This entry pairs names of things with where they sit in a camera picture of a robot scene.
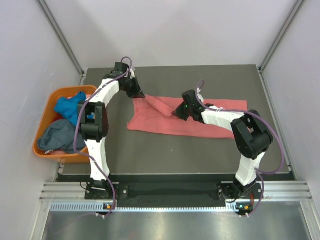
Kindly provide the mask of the pink t shirt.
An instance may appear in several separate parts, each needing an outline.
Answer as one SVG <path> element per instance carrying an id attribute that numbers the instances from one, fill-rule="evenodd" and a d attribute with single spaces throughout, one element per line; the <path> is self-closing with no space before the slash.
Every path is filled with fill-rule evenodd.
<path id="1" fill-rule="evenodd" d="M 218 125 L 203 124 L 189 117 L 179 119 L 173 115 L 176 108 L 183 103 L 182 98 L 150 96 L 133 99 L 134 116 L 127 124 L 131 131 L 155 134 L 199 137 L 209 139 L 234 139 L 234 134 L 227 119 L 232 122 L 243 116 L 239 112 L 219 112 L 218 116 L 209 117 Z"/>

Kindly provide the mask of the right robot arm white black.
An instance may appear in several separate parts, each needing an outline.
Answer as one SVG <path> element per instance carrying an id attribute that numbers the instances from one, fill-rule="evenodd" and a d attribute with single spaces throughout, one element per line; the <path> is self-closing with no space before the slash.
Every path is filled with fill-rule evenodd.
<path id="1" fill-rule="evenodd" d="M 222 198 L 245 198 L 251 193 L 257 181 L 257 170 L 262 158 L 274 140 L 268 127 L 252 114 L 258 115 L 258 112 L 226 111 L 210 103 L 204 104 L 202 96 L 195 90 L 184 92 L 182 103 L 172 112 L 173 116 L 181 120 L 186 121 L 191 117 L 196 122 L 217 126 L 233 133 L 241 154 L 239 168 L 231 190 L 221 193 Z"/>

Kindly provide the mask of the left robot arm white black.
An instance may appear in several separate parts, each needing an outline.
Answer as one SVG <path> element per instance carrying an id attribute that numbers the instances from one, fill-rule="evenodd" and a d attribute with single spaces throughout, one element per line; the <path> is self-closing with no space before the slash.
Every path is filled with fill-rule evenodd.
<path id="1" fill-rule="evenodd" d="M 116 197 L 115 188 L 109 179 L 110 168 L 106 156 L 106 139 L 109 132 L 107 106 L 120 91 L 130 99 L 145 98 L 135 76 L 132 64 L 123 60 L 116 62 L 98 89 L 87 99 L 77 104 L 75 137 L 81 134 L 90 160 L 90 180 L 85 190 L 86 200 L 110 200 Z"/>

